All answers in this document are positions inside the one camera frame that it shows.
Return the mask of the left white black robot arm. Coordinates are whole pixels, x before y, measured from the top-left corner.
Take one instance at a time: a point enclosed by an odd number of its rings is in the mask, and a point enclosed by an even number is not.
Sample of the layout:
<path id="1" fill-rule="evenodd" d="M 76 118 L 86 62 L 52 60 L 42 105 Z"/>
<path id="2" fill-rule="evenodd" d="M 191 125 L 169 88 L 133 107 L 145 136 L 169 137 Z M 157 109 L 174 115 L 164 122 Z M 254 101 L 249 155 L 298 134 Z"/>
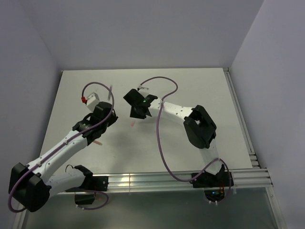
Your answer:
<path id="1" fill-rule="evenodd" d="M 93 112 L 77 122 L 72 130 L 52 149 L 26 165 L 16 164 L 10 175 L 8 208 L 11 212 L 39 210 L 50 197 L 69 189 L 102 194 L 92 187 L 93 173 L 82 165 L 74 166 L 63 176 L 53 174 L 73 155 L 83 150 L 104 134 L 118 116 L 114 104 L 98 102 Z"/>

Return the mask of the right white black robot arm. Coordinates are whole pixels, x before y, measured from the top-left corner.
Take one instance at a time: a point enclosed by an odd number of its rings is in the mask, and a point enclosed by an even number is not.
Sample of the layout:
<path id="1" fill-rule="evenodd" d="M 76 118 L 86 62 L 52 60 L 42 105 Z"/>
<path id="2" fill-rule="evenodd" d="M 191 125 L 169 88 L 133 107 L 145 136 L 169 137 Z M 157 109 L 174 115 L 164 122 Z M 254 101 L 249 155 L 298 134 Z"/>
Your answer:
<path id="1" fill-rule="evenodd" d="M 197 105 L 191 108 L 172 104 L 136 89 L 131 89 L 123 98 L 131 106 L 132 118 L 156 117 L 158 124 L 161 118 L 165 118 L 182 125 L 189 142 L 199 149 L 203 156 L 208 172 L 207 183 L 217 186 L 222 181 L 223 175 L 220 172 L 222 164 L 216 160 L 219 157 L 215 143 L 217 127 L 203 106 Z"/>

